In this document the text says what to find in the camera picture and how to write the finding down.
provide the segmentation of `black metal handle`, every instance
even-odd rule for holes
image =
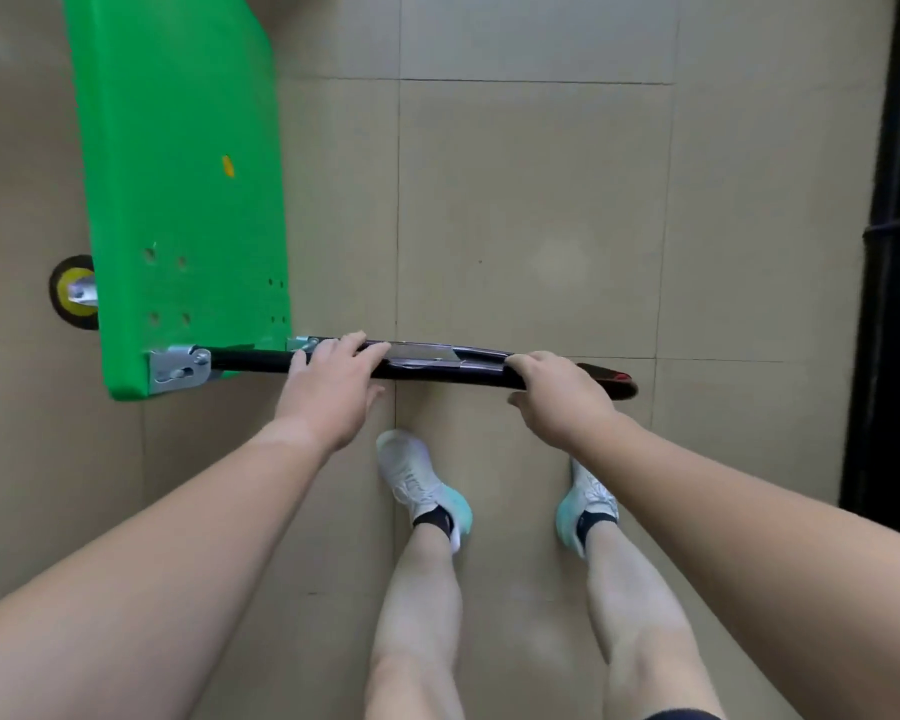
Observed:
[[[216,348],[202,346],[210,351],[210,363],[215,371],[221,372],[257,372],[265,374],[286,374],[290,370],[290,360],[296,351],[263,351],[251,349]],[[441,364],[439,362],[425,365],[408,365],[384,359],[373,370],[373,378],[391,381],[436,381],[451,384],[472,384],[483,387],[500,387],[503,389],[525,390],[527,385],[523,377],[501,361],[490,361],[494,357],[506,358],[510,354],[502,351],[486,351],[483,349],[459,349],[472,354],[480,353],[480,360],[468,360],[468,354],[460,353],[464,358],[460,362]],[[307,361],[311,354],[307,352]],[[615,401],[623,401],[636,397],[638,389],[634,380],[621,371],[594,365],[578,363],[581,369],[590,375],[609,397]]]

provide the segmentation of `forearm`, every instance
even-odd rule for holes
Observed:
[[[245,445],[3,599],[0,718],[185,716],[324,459]]]
[[[576,457],[607,483],[805,717],[900,717],[900,534],[621,415]]]

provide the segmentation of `dark shorts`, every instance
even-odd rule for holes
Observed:
[[[668,709],[648,717],[647,720],[720,720],[720,718],[701,709]]]

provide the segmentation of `leg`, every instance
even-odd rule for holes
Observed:
[[[604,717],[646,720],[672,710],[723,717],[677,597],[620,530],[613,495],[576,461],[573,476],[556,531],[589,567],[590,623],[607,663]]]
[[[473,515],[433,472],[419,439],[386,432],[377,452],[380,472],[414,527],[377,623],[366,720],[464,720],[453,678],[462,609],[453,553]]]

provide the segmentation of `person's right shoe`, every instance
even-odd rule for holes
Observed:
[[[402,429],[384,432],[377,437],[377,465],[397,502],[407,506],[410,523],[438,506],[450,514],[450,547],[460,550],[461,538],[473,526],[473,510],[467,498],[437,477],[423,440]]]
[[[556,534],[567,548],[585,559],[587,552],[577,531],[581,516],[584,512],[605,514],[616,523],[620,520],[620,510],[617,499],[586,467],[576,459],[571,459],[570,465],[573,484],[556,506]]]

